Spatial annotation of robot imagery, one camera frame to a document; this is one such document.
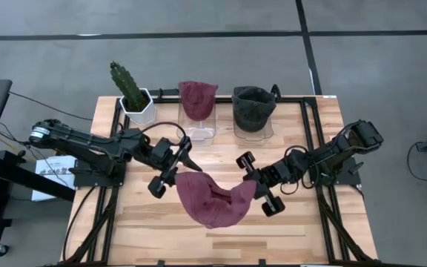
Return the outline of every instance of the wooden table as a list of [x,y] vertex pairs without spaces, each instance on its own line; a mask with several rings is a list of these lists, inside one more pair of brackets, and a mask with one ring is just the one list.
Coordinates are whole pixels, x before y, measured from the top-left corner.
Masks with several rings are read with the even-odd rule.
[[[93,134],[109,136],[115,101],[113,96],[99,97],[91,128]],[[343,127],[339,103],[335,97],[322,96],[317,97],[317,103],[325,141],[328,142]],[[177,122],[178,106],[156,105],[156,121]],[[315,133],[314,119],[309,112],[311,130]],[[271,117],[274,135],[261,148],[236,145],[231,104],[217,104],[216,117],[213,144],[194,146],[191,158],[226,189],[242,181],[245,171],[236,166],[235,159],[246,151],[253,152],[254,164],[261,168],[281,159],[289,145],[306,146],[298,104],[277,105]],[[146,134],[153,144],[162,136],[178,140],[175,127],[169,125],[159,126]],[[316,135],[314,144],[318,144]],[[268,264],[328,262],[314,189],[306,190],[300,185],[295,194],[286,196],[277,186],[272,191],[281,196],[286,205],[282,213],[267,218],[261,210],[264,200],[254,200],[239,225],[206,229],[185,213],[175,188],[168,188],[160,200],[151,196],[148,183],[157,173],[138,162],[129,163],[116,206],[109,264],[156,264],[157,260],[166,260],[167,264],[257,264],[259,258],[266,259]],[[92,228],[98,190],[90,195],[76,218],[67,244],[68,255],[76,250]],[[376,257],[362,197],[349,186],[336,186],[336,190],[345,228],[366,254]],[[88,188],[77,191],[71,217],[87,191]],[[105,230],[100,233],[96,260],[101,255]],[[332,226],[331,234],[339,259],[337,233]]]

